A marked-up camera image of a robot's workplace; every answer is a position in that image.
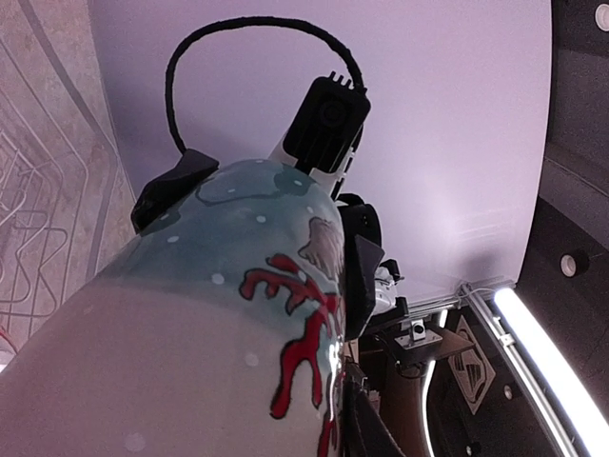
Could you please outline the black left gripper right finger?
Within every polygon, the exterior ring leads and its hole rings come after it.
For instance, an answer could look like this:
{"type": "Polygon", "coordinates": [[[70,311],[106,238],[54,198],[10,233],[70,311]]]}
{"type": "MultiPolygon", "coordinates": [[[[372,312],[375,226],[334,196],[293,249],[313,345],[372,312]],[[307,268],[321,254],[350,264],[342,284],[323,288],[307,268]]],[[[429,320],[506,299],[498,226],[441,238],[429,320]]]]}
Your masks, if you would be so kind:
{"type": "Polygon", "coordinates": [[[345,340],[351,341],[362,335],[375,307],[375,272],[384,250],[374,207],[352,193],[344,193],[342,203],[345,340]]]}

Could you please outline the tall patterned mug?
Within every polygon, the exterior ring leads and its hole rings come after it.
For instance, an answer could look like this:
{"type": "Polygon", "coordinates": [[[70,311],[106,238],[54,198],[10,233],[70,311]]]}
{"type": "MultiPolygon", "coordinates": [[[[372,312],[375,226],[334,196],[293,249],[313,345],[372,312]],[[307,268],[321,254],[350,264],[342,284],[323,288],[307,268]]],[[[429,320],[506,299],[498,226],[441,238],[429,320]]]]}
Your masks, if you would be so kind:
{"type": "Polygon", "coordinates": [[[214,173],[3,370],[2,454],[339,455],[343,249],[304,173],[214,173]]]}

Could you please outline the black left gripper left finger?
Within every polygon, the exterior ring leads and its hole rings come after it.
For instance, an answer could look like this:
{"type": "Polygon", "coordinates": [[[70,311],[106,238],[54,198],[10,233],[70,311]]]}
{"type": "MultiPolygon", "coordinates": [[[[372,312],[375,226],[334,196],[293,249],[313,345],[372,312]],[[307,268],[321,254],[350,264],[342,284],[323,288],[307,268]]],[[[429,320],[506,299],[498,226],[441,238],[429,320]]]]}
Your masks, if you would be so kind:
{"type": "Polygon", "coordinates": [[[152,179],[142,189],[130,215],[134,231],[144,231],[218,169],[216,159],[187,149],[172,169],[152,179]]]}

